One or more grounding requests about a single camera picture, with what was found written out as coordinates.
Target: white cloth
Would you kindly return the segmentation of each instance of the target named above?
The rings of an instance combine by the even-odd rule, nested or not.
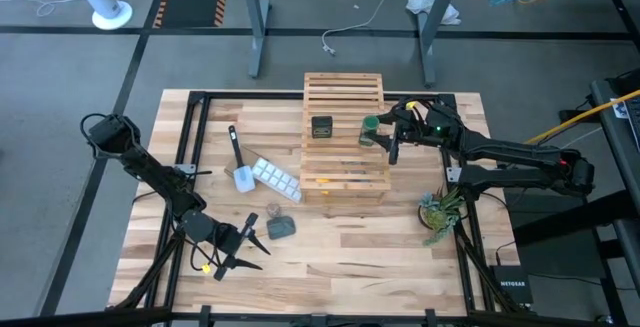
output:
[[[407,0],[407,9],[413,14],[418,14],[420,12],[426,12],[429,14],[434,1],[435,0]],[[460,16],[460,12],[449,4],[447,11],[444,13],[444,17],[442,17],[442,24],[457,26],[462,23],[458,16]]]

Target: small white object on floor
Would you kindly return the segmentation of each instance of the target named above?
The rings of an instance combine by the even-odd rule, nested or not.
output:
[[[434,2],[435,0],[407,0],[407,9],[416,15],[420,12],[429,14]],[[460,16],[460,12],[449,4],[447,11],[444,13],[444,17],[442,17],[442,24],[457,26],[462,23],[458,16]]]
[[[26,1],[26,2],[35,2],[38,3],[38,9],[36,10],[36,16],[38,17],[46,17],[53,13],[56,9],[56,4],[67,3],[67,2],[76,2],[76,1],[84,1],[84,0],[60,0],[60,1],[41,1],[41,0],[0,0],[0,2],[15,2],[15,1]]]
[[[325,37],[329,34],[332,33],[336,33],[336,32],[344,32],[344,31],[348,31],[348,30],[352,30],[355,28],[360,28],[360,27],[366,27],[369,25],[369,23],[371,23],[373,21],[374,18],[376,18],[376,16],[378,15],[378,11],[380,11],[380,7],[382,7],[382,4],[384,3],[385,0],[380,0],[380,2],[378,3],[378,7],[376,7],[376,10],[373,11],[373,15],[371,16],[371,18],[369,18],[369,20],[365,23],[361,23],[355,26],[349,26],[349,27],[345,27],[345,28],[336,28],[336,29],[332,29],[332,30],[327,30],[322,34],[322,37],[320,37],[320,40],[322,41],[322,49],[329,53],[332,56],[336,55],[336,50],[334,50],[333,48],[329,47],[329,45],[327,44],[327,42],[325,41]]]

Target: desk leg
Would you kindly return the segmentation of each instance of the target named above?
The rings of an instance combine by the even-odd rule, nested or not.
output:
[[[450,0],[435,0],[428,17],[426,13],[418,13],[418,33],[420,35],[420,59],[424,73],[424,86],[431,88],[436,83],[436,71],[433,57],[433,40],[442,22],[442,17],[449,7]]]
[[[262,59],[262,46],[264,45],[267,16],[269,14],[269,0],[245,0],[253,39],[251,40],[251,54],[249,55],[249,76],[258,78],[260,73],[260,60]]]

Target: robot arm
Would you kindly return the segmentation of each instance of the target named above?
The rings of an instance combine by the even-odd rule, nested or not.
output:
[[[245,239],[269,254],[253,230],[252,226],[258,218],[255,213],[249,215],[241,231],[233,225],[221,223],[202,213],[207,204],[193,191],[191,175],[176,167],[162,166],[153,158],[140,145],[140,130],[129,118],[114,114],[98,116],[103,119],[93,126],[88,134],[83,127],[87,117],[81,124],[82,133],[94,150],[94,157],[117,159],[127,173],[146,182],[164,198],[166,208],[177,224],[178,235],[186,234],[194,243],[207,241],[227,255],[225,260],[216,266],[215,279],[221,280],[227,269],[235,267],[261,269],[253,263],[235,257]]]
[[[427,109],[423,118],[415,108]],[[484,137],[467,129],[456,111],[442,100],[408,98],[377,116],[380,123],[393,124],[392,136],[369,132],[367,137],[389,152],[396,164],[401,143],[440,147],[458,160],[492,159],[530,168],[487,170],[477,165],[450,168],[449,182],[457,183],[474,199],[490,187],[550,188],[560,194],[583,196],[593,190],[593,165],[574,149],[527,145]]]

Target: wooden tabletop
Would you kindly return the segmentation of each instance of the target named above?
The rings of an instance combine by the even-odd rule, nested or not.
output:
[[[174,161],[188,94],[188,90],[163,93],[149,146],[163,164]],[[458,93],[456,99],[464,123],[488,136],[480,95]],[[299,173],[302,100],[212,100],[199,170],[213,174],[199,176],[196,191],[208,203],[205,213],[219,221],[241,226],[250,212],[257,213],[257,235],[272,255],[245,244],[238,257],[264,270],[238,268],[217,282],[210,274],[190,268],[190,247],[186,246],[174,311],[198,312],[201,305],[211,305],[221,313],[423,315],[425,308],[434,308],[442,316],[466,314],[453,237],[424,247],[422,242],[432,232],[416,215],[422,194],[443,185],[437,149],[402,145],[398,164],[390,170],[392,189],[381,206],[295,204],[262,184],[246,194],[235,190],[223,171],[233,158],[229,124],[235,124],[241,144],[291,175]],[[148,191],[141,184],[138,194]],[[489,192],[503,198],[501,190]],[[266,206],[271,202],[280,204],[283,214],[295,220],[295,235],[269,240]],[[513,241],[509,214],[491,198],[482,197],[477,207],[485,255],[491,262],[497,247]],[[157,195],[133,206],[110,304],[121,301],[151,265],[163,213],[164,203]],[[211,252],[210,246],[203,247]],[[503,263],[519,264],[513,245],[500,253]],[[203,262],[197,255],[196,265]],[[166,291],[167,271],[160,293]],[[473,267],[471,276],[476,304],[482,308]]]

